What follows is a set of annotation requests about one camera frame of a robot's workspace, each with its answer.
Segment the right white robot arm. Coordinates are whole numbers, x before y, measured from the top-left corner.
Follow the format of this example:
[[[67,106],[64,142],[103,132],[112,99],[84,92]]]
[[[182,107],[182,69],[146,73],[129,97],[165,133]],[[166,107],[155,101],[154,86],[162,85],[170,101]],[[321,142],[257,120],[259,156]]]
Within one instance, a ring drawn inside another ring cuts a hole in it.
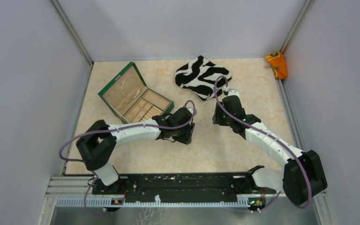
[[[301,207],[328,187],[319,155],[292,146],[271,132],[258,117],[246,114],[237,90],[226,89],[225,97],[216,103],[212,120],[215,125],[230,127],[281,166],[280,171],[260,165],[249,170],[245,187],[250,193],[270,188],[284,193]]]

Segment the green jewelry box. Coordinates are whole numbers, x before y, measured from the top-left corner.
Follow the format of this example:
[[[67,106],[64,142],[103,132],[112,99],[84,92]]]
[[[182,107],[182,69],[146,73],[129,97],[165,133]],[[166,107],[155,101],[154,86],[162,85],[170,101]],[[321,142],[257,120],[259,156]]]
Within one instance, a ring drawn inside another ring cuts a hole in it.
[[[150,88],[138,67],[134,62],[129,62],[98,95],[123,124],[128,124],[124,114],[147,89]]]

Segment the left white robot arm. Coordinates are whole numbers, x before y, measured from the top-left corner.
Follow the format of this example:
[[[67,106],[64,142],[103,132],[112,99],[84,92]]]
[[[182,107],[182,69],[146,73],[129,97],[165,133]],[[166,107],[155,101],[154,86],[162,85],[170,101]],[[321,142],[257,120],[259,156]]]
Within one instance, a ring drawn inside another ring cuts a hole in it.
[[[153,116],[151,119],[131,124],[108,125],[104,120],[98,120],[79,137],[76,147],[86,169],[102,181],[106,191],[116,194],[121,190],[122,182],[109,161],[113,150],[130,143],[170,138],[190,144],[195,127],[195,114],[195,109],[182,107],[175,113]]]

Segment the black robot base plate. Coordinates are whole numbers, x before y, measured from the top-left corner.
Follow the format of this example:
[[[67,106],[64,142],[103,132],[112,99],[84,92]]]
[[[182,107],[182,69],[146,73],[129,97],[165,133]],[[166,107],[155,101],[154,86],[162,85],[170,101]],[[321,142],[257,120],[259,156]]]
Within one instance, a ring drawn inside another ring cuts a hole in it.
[[[94,195],[123,195],[126,203],[151,203],[158,195],[162,203],[234,203],[238,195],[274,194],[275,190],[257,187],[252,172],[128,173],[106,186],[93,185]]]

